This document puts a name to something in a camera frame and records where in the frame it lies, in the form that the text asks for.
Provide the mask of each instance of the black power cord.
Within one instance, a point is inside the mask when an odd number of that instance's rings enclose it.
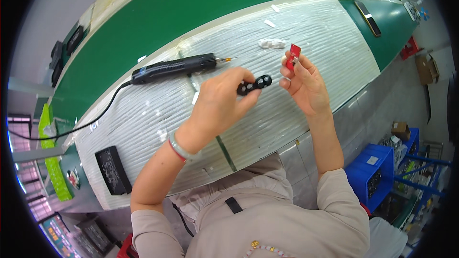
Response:
[[[186,232],[188,232],[188,234],[190,234],[191,237],[194,237],[193,232],[186,225],[185,219],[183,218],[183,215],[180,212],[180,209],[177,207],[177,205],[175,205],[175,203],[172,203],[172,207],[175,208],[175,210],[177,210],[177,212],[179,213],[180,218],[182,219],[182,222],[183,222],[183,226],[185,226]]]
[[[103,112],[100,113],[100,115],[98,117],[96,117],[94,120],[92,120],[91,122],[81,126],[81,127],[78,127],[76,129],[72,129],[70,131],[67,131],[65,133],[62,133],[60,135],[55,135],[55,136],[50,136],[50,137],[43,137],[43,138],[38,138],[38,137],[26,137],[24,135],[20,135],[18,133],[15,133],[14,131],[11,131],[11,130],[8,130],[8,132],[10,132],[11,134],[13,135],[17,135],[23,139],[26,139],[26,140],[53,140],[53,139],[57,139],[57,138],[60,138],[61,136],[65,136],[65,135],[68,135],[68,134],[71,134],[73,133],[74,131],[78,131],[80,129],[83,129],[93,123],[95,123],[98,119],[100,119],[108,110],[108,108],[112,105],[113,103],[113,100],[115,99],[116,95],[118,94],[118,92],[123,89],[124,87],[127,87],[129,85],[131,85],[132,83],[131,82],[126,82],[126,83],[123,83],[121,84],[121,86],[115,91],[115,93],[113,94],[113,97],[112,97],[112,100],[110,100],[110,102],[108,103],[107,107],[105,108],[105,110]]]

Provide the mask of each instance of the electric screwdriver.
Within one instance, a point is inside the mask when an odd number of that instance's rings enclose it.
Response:
[[[213,53],[209,53],[167,62],[158,62],[132,72],[131,83],[133,85],[143,85],[172,75],[212,70],[215,69],[217,63],[228,62],[232,59],[234,58],[215,58]]]

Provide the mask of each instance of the person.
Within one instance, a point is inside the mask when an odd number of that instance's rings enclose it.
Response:
[[[364,258],[399,258],[408,235],[381,217],[370,217],[370,249]]]
[[[300,55],[294,71],[282,60],[279,85],[304,112],[318,170],[318,210],[292,203],[292,187],[277,154],[230,176],[171,197],[197,234],[186,255],[163,215],[162,201],[186,163],[253,107],[261,90],[238,100],[239,83],[255,82],[241,67],[201,85],[190,118],[150,158],[131,193],[132,243],[140,257],[362,257],[369,219],[343,170],[329,96],[318,69]]]

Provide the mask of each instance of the red stool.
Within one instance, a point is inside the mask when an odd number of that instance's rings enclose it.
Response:
[[[118,255],[116,255],[117,258],[139,258],[139,255],[137,252],[134,250],[134,247],[132,246],[132,233],[126,237],[126,239],[123,242],[123,246],[121,249],[118,251]]]
[[[408,40],[408,43],[401,50],[400,56],[402,56],[402,60],[406,60],[408,59],[408,57],[416,54],[418,51],[419,51],[418,43],[416,43],[416,40],[413,38],[413,36],[411,36],[410,39]]]

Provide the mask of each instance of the woman's hand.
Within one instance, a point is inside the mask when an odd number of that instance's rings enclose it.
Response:
[[[285,56],[290,57],[290,51],[285,52]],[[279,86],[290,93],[307,119],[317,117],[322,113],[330,113],[330,99],[317,67],[301,54],[298,63],[294,66],[294,71],[290,71],[285,66],[287,58],[282,60],[280,73],[285,78],[280,79]]]
[[[254,83],[255,77],[249,70],[236,67],[201,84],[190,118],[175,133],[182,148],[192,154],[199,152],[257,103],[260,89],[251,91],[242,100],[236,99],[241,81]]]

